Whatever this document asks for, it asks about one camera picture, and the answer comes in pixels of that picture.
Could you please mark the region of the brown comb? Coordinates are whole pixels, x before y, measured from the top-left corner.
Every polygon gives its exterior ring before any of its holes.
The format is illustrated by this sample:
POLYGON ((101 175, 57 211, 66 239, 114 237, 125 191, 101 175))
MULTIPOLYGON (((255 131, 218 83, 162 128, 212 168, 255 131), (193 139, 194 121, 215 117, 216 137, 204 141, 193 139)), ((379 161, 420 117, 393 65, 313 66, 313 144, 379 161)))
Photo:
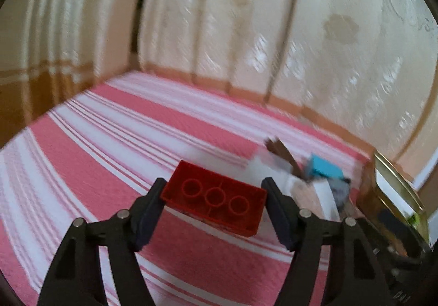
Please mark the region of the brown comb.
POLYGON ((303 172, 300 166, 279 138, 275 138, 274 140, 272 140, 271 138, 267 138, 264 144, 269 152, 277 155, 278 157, 282 158, 290 164, 290 172, 292 173, 292 175, 297 178, 303 178, 303 172))

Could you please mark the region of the red white striped cloth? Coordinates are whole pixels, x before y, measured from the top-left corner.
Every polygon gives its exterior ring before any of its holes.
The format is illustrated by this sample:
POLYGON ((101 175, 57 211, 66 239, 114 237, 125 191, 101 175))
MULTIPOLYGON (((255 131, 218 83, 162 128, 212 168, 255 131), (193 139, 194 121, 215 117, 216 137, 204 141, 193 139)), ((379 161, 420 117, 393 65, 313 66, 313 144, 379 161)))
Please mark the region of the red white striped cloth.
MULTIPOLYGON (((130 207, 182 160, 241 178, 269 137, 359 184, 366 155, 268 109, 138 72, 84 92, 1 150, 1 271, 34 305, 75 218, 130 207)), ((292 256, 268 221, 245 239, 168 209, 137 259, 158 305, 272 305, 292 256)))

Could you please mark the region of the cream floral curtain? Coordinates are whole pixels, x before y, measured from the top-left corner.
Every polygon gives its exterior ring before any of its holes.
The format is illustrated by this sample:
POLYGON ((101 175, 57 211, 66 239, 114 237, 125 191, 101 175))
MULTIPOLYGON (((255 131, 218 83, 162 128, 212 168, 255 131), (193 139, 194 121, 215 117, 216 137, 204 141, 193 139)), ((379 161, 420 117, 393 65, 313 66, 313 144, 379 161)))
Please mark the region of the cream floral curtain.
POLYGON ((437 149, 424 0, 144 0, 143 69, 298 115, 416 175, 437 149))

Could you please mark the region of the blue toy building brick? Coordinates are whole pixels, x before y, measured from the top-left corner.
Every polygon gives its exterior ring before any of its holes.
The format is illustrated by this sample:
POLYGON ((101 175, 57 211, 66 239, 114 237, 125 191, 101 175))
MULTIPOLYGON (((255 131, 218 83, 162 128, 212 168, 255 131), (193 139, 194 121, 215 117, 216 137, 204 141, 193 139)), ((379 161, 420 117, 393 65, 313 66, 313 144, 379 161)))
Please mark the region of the blue toy building brick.
POLYGON ((337 165, 324 158, 312 154, 304 167, 304 177, 311 178, 337 178, 343 179, 344 173, 337 165))

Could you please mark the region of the gold metal tin box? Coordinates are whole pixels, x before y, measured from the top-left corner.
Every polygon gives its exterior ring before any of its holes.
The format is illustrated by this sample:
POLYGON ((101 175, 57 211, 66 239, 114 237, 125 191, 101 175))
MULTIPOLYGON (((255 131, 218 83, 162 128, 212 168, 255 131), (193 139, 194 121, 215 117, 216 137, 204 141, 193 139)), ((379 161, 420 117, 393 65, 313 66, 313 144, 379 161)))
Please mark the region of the gold metal tin box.
POLYGON ((417 259, 430 249, 424 204, 378 150, 364 166, 356 205, 401 256, 417 259))

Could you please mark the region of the red toy building brick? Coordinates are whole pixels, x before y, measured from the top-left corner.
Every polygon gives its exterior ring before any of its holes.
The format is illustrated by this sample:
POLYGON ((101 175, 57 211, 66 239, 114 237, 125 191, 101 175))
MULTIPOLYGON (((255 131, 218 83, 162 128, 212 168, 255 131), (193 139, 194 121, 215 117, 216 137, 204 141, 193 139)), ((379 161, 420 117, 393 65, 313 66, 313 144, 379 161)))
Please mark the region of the red toy building brick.
POLYGON ((161 193, 166 206, 240 236, 257 234, 267 200, 260 187, 181 161, 161 193))

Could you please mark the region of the cream patterned side curtain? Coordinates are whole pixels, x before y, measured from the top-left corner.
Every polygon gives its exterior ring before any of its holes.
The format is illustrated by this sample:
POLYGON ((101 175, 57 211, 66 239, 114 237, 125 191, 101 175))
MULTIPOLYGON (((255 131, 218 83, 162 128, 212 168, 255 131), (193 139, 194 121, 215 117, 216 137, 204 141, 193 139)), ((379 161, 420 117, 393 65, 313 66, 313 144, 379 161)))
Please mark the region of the cream patterned side curtain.
POLYGON ((138 0, 1 0, 1 142, 131 68, 138 0))

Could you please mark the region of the white power adapter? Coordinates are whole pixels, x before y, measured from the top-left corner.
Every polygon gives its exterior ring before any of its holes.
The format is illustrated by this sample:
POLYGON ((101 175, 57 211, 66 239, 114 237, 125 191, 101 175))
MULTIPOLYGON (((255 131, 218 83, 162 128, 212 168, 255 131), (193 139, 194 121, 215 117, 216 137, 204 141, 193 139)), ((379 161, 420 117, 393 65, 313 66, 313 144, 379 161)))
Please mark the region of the white power adapter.
POLYGON ((268 151, 259 150, 241 174, 247 184, 261 186, 264 178, 272 178, 283 195, 292 197, 297 206, 329 221, 341 221, 328 180, 306 182, 291 173, 292 165, 268 151))

